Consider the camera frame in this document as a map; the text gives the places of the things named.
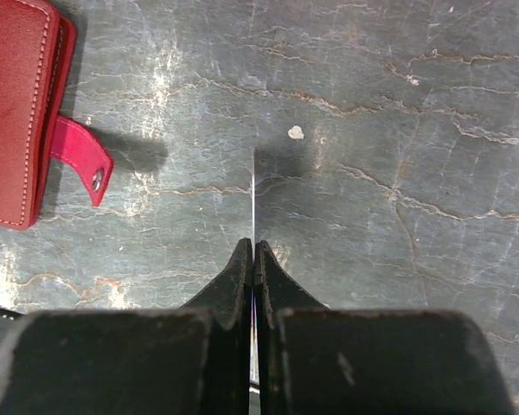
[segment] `gray stone surface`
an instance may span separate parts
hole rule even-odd
[[[117,164],[100,208],[54,164],[38,224],[0,228],[0,305],[180,305],[251,234],[257,148],[259,236],[299,283],[465,311],[519,406],[519,0],[59,2],[62,112]]]

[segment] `red wallet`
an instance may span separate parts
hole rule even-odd
[[[0,0],[0,225],[32,226],[49,158],[69,164],[98,206],[113,162],[93,135],[58,115],[75,29],[43,0]]]

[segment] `black object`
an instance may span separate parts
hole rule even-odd
[[[241,240],[179,310],[20,319],[0,345],[0,414],[247,413],[253,296],[262,413],[514,413],[468,317],[329,310],[266,242],[252,257]]]

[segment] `metal button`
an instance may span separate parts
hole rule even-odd
[[[102,184],[102,177],[104,176],[104,170],[96,170],[93,176],[93,191],[98,192],[100,185]]]

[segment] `red strap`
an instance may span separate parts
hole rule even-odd
[[[113,160],[98,140],[79,124],[58,115],[50,156],[73,167],[93,206],[98,206],[113,171]]]

